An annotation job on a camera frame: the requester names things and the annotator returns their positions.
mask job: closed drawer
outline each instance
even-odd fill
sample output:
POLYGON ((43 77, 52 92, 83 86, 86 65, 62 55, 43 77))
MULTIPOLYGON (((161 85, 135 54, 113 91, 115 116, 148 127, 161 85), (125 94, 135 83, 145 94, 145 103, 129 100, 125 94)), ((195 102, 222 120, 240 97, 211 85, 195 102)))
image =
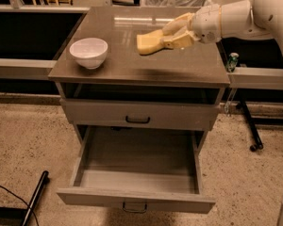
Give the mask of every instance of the closed drawer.
POLYGON ((62 99, 70 123, 165 129, 211 130, 218 105, 62 99))
POLYGON ((207 213, 192 132, 89 127, 71 185, 58 190, 67 204, 207 213))

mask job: black cable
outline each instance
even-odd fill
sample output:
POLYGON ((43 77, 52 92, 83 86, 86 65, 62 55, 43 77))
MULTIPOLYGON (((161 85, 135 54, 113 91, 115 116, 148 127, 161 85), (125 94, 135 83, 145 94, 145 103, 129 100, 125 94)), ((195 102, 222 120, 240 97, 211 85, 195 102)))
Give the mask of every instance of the black cable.
MULTIPOLYGON (((19 197, 18 195, 14 194, 12 191, 8 190, 7 188, 5 188, 5 187, 3 187, 3 186, 1 186, 1 185, 0 185, 0 188, 6 190, 7 193, 10 193, 12 196, 14 196, 14 197, 16 197, 18 200, 22 201, 29 209, 31 209, 31 207, 28 205, 28 203, 27 203, 24 199, 22 199, 21 197, 19 197)), ((32 211, 32 214, 33 214, 34 218, 36 219, 37 225, 39 226, 39 222, 38 222, 37 216, 35 215, 35 212, 32 211)))

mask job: speckled floor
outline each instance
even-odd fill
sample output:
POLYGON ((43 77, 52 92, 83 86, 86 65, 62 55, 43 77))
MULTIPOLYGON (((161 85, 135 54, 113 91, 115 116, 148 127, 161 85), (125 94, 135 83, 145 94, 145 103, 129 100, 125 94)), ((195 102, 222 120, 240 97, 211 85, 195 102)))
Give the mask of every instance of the speckled floor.
MULTIPOLYGON (((216 200, 207 215, 139 215, 69 206, 56 191, 68 186, 80 145, 58 97, 0 94, 0 185, 29 201, 42 172, 49 171, 50 183, 36 209, 40 226, 274 226, 283 194, 283 127, 265 127, 259 133, 264 149, 251 153, 244 116, 218 116, 200 153, 204 194, 216 200)), ((2 189, 0 206, 25 207, 2 189)), ((36 225, 33 218, 30 225, 36 225)))

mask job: cabinet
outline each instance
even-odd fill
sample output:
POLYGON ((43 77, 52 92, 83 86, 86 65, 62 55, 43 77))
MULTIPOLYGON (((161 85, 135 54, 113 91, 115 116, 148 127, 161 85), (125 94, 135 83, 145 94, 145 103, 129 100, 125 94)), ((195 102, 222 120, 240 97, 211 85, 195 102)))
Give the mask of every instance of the cabinet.
POLYGON ((108 42, 104 64, 88 71, 60 56, 49 78, 81 142, 69 204, 207 213, 199 153, 229 81, 215 44, 140 56, 136 35, 187 12, 184 8, 92 8, 73 41, 108 42))

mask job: bowl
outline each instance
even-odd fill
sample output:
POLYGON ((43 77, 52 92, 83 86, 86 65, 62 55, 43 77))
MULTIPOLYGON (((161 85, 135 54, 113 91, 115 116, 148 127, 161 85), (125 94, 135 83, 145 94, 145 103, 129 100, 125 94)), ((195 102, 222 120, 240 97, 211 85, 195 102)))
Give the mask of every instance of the bowl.
POLYGON ((74 42, 69 52, 76 63, 92 70, 98 68, 106 59, 108 45, 101 39, 86 38, 74 42))

